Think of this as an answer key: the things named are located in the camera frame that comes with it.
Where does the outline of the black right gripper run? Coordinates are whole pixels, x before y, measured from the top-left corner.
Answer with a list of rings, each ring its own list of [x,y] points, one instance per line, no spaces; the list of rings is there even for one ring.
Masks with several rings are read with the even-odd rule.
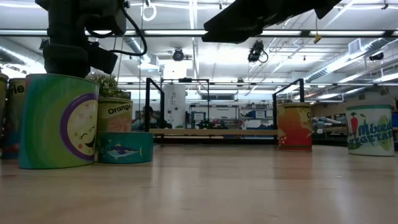
[[[204,23],[208,32],[263,29],[314,9],[323,19],[341,0],[235,0]]]

